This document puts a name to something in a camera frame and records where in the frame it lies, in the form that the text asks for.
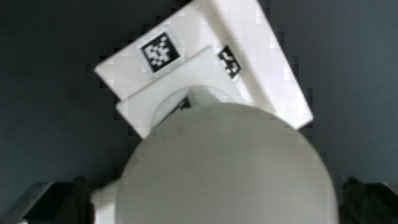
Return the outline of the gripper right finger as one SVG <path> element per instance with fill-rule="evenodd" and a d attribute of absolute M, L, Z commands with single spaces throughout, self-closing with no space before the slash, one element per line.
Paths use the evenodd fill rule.
<path fill-rule="evenodd" d="M 384 183 L 343 183 L 340 224 L 398 224 L 398 195 Z"/>

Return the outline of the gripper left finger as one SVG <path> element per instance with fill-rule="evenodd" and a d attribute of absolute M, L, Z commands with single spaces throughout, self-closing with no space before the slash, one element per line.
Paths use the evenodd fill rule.
<path fill-rule="evenodd" d="M 38 182 L 25 191 L 0 224 L 95 224 L 96 211 L 86 178 Z"/>

